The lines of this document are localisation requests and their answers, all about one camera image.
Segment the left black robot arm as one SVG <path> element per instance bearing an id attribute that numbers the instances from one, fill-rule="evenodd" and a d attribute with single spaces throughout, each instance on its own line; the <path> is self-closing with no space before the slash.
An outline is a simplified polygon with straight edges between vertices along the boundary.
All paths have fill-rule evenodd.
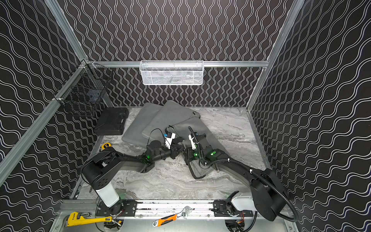
<path id="1" fill-rule="evenodd" d="M 105 206 L 115 208 L 119 205 L 120 197 L 111 181 L 120 170 L 148 173 L 155 167 L 155 162 L 174 159 L 183 150 L 183 145 L 172 144 L 168 148 L 158 140 L 148 144 L 146 151 L 139 156 L 123 154 L 108 147 L 83 165 L 82 174 Z"/>

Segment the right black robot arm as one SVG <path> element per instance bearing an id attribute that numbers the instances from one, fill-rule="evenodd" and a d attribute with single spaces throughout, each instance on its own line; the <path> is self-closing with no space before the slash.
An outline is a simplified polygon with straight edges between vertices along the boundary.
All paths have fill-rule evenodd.
<path id="1" fill-rule="evenodd" d="M 233 159 L 223 150 L 213 148 L 206 134 L 190 133 L 188 141 L 191 147 L 186 158 L 195 161 L 201 170 L 227 173 L 249 187 L 254 207 L 265 219 L 274 221 L 281 217 L 291 222 L 298 221 L 298 212 L 273 170 L 262 171 Z"/>

